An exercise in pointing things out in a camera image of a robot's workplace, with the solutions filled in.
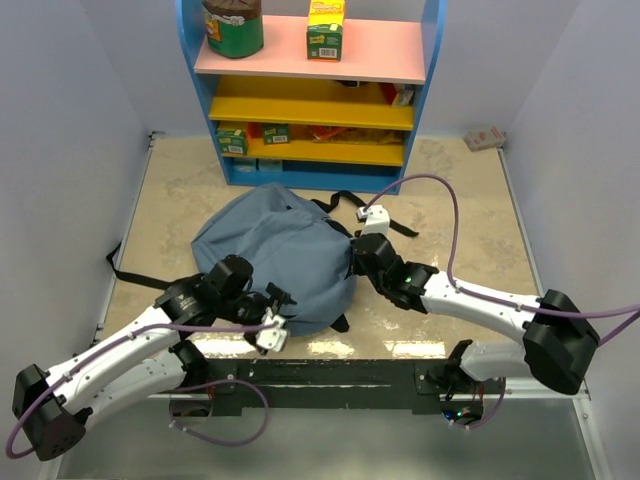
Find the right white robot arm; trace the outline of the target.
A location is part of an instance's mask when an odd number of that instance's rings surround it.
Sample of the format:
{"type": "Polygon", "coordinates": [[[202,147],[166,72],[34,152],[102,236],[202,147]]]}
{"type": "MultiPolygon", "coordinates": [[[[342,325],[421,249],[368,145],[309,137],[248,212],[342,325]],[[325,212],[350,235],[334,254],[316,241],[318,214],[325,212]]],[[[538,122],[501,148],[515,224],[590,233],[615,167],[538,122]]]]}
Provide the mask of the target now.
{"type": "Polygon", "coordinates": [[[600,337],[564,293],[517,295],[451,279],[446,272],[404,261],[380,233],[353,243],[354,271],[396,307],[458,318],[507,337],[507,342],[460,343],[445,369],[448,386],[469,392],[480,381],[531,376],[565,395],[576,394],[600,337]]]}

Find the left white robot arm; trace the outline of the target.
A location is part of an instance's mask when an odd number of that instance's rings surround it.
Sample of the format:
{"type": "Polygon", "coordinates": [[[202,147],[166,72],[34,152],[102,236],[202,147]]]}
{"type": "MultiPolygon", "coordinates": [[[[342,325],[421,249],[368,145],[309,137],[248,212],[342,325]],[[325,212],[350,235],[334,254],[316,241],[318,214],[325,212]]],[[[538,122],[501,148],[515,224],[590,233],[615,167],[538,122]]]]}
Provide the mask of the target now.
{"type": "Polygon", "coordinates": [[[28,454],[55,459],[87,431],[131,403],[163,392],[196,392],[218,385],[204,354],[190,341],[194,333],[215,333],[218,319],[228,333],[250,337],[261,354],[279,352],[289,337],[279,310],[291,295],[269,283],[252,290],[253,268],[229,255],[207,274],[168,284],[166,290],[128,325],[83,353],[42,369],[32,364],[16,377],[12,411],[17,423],[5,454],[25,434],[28,454]]]}

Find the blue student backpack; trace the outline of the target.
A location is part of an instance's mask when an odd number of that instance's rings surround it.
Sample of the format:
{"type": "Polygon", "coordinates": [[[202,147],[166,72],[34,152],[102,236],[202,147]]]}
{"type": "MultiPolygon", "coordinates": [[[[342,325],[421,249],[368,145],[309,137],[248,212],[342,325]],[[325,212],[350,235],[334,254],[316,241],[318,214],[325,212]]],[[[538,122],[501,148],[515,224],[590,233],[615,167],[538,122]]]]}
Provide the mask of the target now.
{"type": "MultiPolygon", "coordinates": [[[[326,328],[349,329],[345,317],[356,288],[352,235],[330,217],[345,197],[339,191],[325,204],[304,199],[281,184],[262,185],[237,197],[216,213],[191,243],[197,273],[164,281],[117,271],[122,281],[161,291],[153,308],[164,314],[181,338],[211,330],[227,299],[242,291],[264,293],[269,282],[297,302],[280,309],[290,336],[326,328]]],[[[263,329],[233,324],[250,343],[263,329]]]]}

